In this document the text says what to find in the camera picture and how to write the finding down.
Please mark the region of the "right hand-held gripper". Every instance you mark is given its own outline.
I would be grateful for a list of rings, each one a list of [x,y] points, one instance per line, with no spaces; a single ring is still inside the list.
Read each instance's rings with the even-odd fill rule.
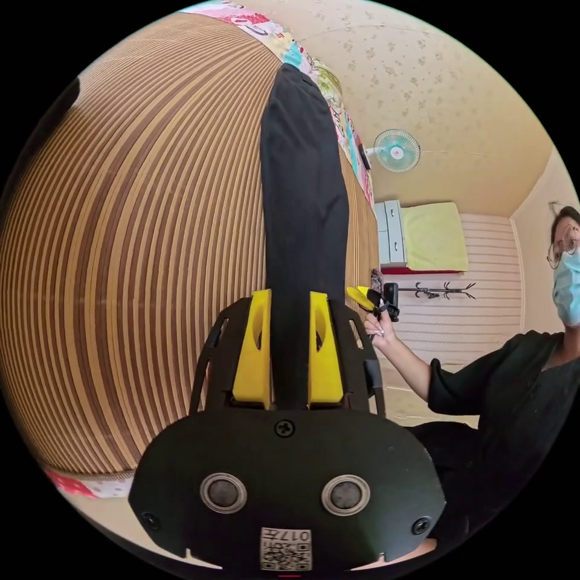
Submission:
[[[388,289],[382,294],[366,286],[348,286],[347,296],[367,312],[372,312],[378,321],[388,316],[391,322],[399,321],[399,291]]]

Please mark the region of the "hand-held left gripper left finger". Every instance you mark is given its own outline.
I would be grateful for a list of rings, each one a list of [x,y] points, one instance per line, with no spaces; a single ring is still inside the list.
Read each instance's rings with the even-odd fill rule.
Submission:
[[[232,395],[238,404],[271,405],[271,291],[251,297]]]

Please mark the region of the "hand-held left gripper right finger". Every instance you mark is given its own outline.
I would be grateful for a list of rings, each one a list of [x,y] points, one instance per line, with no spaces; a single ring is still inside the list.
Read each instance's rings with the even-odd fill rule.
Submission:
[[[343,400],[337,344],[329,300],[321,292],[310,293],[308,406],[337,406]]]

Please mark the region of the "person's right hand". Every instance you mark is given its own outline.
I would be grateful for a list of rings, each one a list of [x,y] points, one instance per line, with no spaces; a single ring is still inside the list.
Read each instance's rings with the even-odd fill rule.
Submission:
[[[364,328],[374,347],[383,354],[395,345],[397,337],[388,312],[369,312],[364,320]]]

